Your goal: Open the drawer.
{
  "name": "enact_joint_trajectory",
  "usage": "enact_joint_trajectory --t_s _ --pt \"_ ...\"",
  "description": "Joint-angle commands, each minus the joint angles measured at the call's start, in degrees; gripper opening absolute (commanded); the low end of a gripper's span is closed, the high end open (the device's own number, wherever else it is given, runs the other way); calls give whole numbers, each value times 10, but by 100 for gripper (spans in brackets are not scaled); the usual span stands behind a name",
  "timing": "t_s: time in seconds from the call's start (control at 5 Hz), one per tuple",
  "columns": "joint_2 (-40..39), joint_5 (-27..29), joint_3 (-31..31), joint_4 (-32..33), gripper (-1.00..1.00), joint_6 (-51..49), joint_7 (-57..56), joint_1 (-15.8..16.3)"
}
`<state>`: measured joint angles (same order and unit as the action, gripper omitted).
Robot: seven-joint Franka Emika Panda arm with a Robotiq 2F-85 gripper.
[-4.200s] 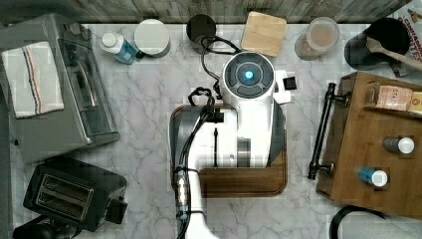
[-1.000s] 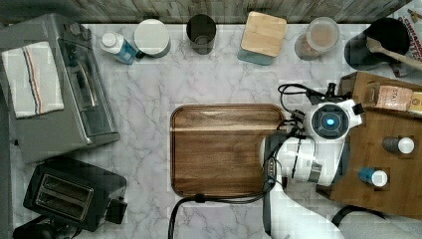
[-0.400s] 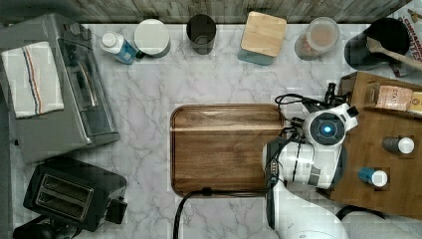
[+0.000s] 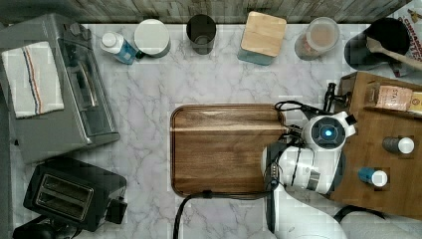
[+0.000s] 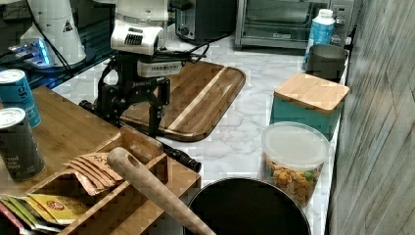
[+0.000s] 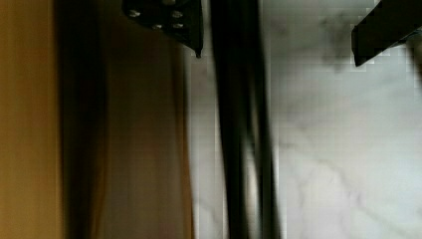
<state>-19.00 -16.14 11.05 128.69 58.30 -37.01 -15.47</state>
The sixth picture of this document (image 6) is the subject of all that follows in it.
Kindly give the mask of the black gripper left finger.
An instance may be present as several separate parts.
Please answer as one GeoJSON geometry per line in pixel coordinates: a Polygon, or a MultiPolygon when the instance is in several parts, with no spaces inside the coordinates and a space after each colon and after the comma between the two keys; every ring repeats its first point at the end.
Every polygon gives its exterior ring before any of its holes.
{"type": "Polygon", "coordinates": [[[202,55],[204,44],[201,0],[122,0],[124,15],[138,25],[161,31],[202,55]]]}

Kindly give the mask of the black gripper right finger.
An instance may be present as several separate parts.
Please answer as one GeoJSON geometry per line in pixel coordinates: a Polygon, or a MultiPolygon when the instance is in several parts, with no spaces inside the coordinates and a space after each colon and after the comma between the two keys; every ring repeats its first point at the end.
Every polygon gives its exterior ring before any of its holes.
{"type": "Polygon", "coordinates": [[[422,26],[422,0],[380,0],[351,32],[357,67],[404,43],[422,26]]]}

